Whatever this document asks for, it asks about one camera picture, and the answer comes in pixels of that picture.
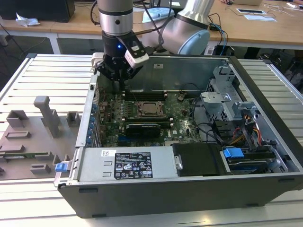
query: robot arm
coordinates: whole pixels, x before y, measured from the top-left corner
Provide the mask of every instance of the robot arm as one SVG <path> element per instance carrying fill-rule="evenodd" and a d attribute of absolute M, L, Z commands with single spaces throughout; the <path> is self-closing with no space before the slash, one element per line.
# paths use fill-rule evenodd
<path fill-rule="evenodd" d="M 201 54 L 209 32 L 207 16 L 214 0 L 188 0 L 183 11 L 172 18 L 160 32 L 163 48 L 175 54 Z M 133 0 L 98 0 L 100 23 L 104 42 L 103 61 L 97 70 L 112 81 L 132 79 L 149 59 L 144 46 L 157 46 L 159 33 L 143 36 L 143 44 L 133 29 Z"/>

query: white paper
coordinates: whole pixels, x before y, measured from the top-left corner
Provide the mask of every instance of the white paper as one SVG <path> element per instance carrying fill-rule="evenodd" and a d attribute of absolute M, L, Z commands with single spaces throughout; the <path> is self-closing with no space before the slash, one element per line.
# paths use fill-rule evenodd
<path fill-rule="evenodd" d="M 177 1 L 173 1 L 173 2 L 171 3 L 171 5 L 172 5 L 172 6 L 180 6 L 180 3 L 177 2 Z"/>
<path fill-rule="evenodd" d="M 276 21 L 274 18 L 271 17 L 263 17 L 263 16 L 256 16 L 256 15 L 245 15 L 247 20 L 262 20 L 262 21 Z"/>
<path fill-rule="evenodd" d="M 19 25 L 24 26 L 24 27 L 28 27 L 28 26 L 33 26 L 33 25 L 39 25 L 40 23 L 38 22 L 38 19 L 36 18 L 25 18 L 20 16 L 18 13 L 16 13 L 17 18 L 16 21 Z"/>

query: floor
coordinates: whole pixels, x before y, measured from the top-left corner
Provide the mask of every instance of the floor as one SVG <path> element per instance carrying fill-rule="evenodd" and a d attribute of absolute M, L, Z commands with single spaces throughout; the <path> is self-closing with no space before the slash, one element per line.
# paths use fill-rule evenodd
<path fill-rule="evenodd" d="M 14 43 L 14 40 L 26 53 L 53 53 L 51 44 L 47 38 L 25 36 L 15 36 L 13 38 L 6 37 L 8 46 L 2 47 L 0 45 L 0 90 L 25 58 L 22 51 Z M 59 39 L 59 45 L 63 54 L 93 54 L 94 52 L 101 52 L 103 50 L 102 40 L 92 40 L 89 43 L 89 40 L 85 39 Z M 246 48 L 235 47 L 234 49 L 235 56 L 243 59 Z M 272 50 L 270 49 L 261 49 L 260 51 L 260 53 L 271 52 Z M 287 50 L 285 53 L 281 53 L 282 72 L 287 69 L 293 57 L 293 51 Z"/>

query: wooden desk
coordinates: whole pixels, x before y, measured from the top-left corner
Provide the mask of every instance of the wooden desk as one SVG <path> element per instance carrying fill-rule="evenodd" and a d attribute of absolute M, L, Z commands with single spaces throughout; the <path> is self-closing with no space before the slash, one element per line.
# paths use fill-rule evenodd
<path fill-rule="evenodd" d="M 230 46 L 246 46 L 261 48 L 278 49 L 303 49 L 303 12 L 285 9 L 285 11 L 294 17 L 283 13 L 270 10 L 269 5 L 286 6 L 283 1 L 264 0 L 260 6 L 245 5 L 225 5 L 219 0 L 211 9 L 212 13 L 218 13 L 221 18 L 221 26 L 228 33 Z M 276 22 L 247 20 L 243 13 L 239 13 L 236 8 L 258 9 L 267 13 L 265 17 L 274 17 Z M 215 23 L 219 23 L 218 17 L 213 15 Z M 211 31 L 211 41 L 208 49 L 214 48 L 221 39 L 219 32 Z"/>
<path fill-rule="evenodd" d="M 286 2 L 281 1 L 263 1 L 272 5 L 286 6 Z M 218 13 L 221 17 L 222 28 L 228 33 L 231 46 L 261 47 L 303 50 L 303 30 L 300 24 L 303 22 L 303 12 L 288 10 L 287 13 L 269 11 L 270 9 L 262 3 L 260 6 L 232 5 L 228 6 L 215 0 L 211 13 Z M 50 21 L 41 21 L 41 25 L 23 27 L 19 26 L 14 20 L 3 20 L 2 24 L 11 35 L 39 36 L 50 39 L 53 52 L 60 54 L 58 38 L 76 38 L 76 39 L 102 39 L 102 29 L 95 26 L 90 21 L 90 4 L 76 3 L 76 11 L 69 23 L 58 23 Z M 247 20 L 244 16 L 238 16 L 234 12 L 236 8 L 242 9 L 260 9 L 268 13 L 268 17 L 276 17 L 277 22 Z M 143 14 L 134 13 L 134 31 L 143 30 Z M 215 23 L 219 23 L 217 17 L 212 16 Z M 0 35 L 6 33 L 0 28 Z M 211 31 L 210 42 L 207 47 L 207 54 L 212 54 L 214 47 L 218 44 L 221 36 L 219 32 Z"/>
<path fill-rule="evenodd" d="M 39 21 L 38 26 L 23 27 L 16 23 L 15 20 L 1 20 L 1 24 L 11 34 L 16 36 L 34 36 L 47 37 L 50 39 L 53 53 L 61 54 L 58 38 L 75 38 L 75 39 L 102 39 L 102 29 L 95 26 L 90 20 L 90 3 L 76 3 L 75 13 L 68 23 L 59 23 L 53 21 Z M 94 8 L 94 13 L 98 17 L 98 8 Z M 134 13 L 134 31 L 143 30 L 142 27 L 143 13 Z M 7 33 L 0 27 L 0 35 Z"/>
<path fill-rule="evenodd" d="M 134 12 L 134 28 L 135 32 L 142 31 L 143 13 Z M 100 26 L 94 25 L 90 20 L 90 7 L 79 7 L 76 5 L 76 11 L 68 23 L 55 22 L 51 27 L 53 33 L 68 33 L 68 34 L 85 34 L 85 35 L 101 35 L 102 29 Z"/>

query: black plastic cover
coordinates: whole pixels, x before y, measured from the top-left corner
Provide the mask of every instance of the black plastic cover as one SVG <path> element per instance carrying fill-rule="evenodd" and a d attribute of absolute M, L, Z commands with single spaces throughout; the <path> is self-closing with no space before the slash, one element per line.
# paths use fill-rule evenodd
<path fill-rule="evenodd" d="M 175 143 L 172 145 L 175 156 L 182 162 L 178 176 L 219 176 L 227 175 L 220 151 L 216 143 Z"/>

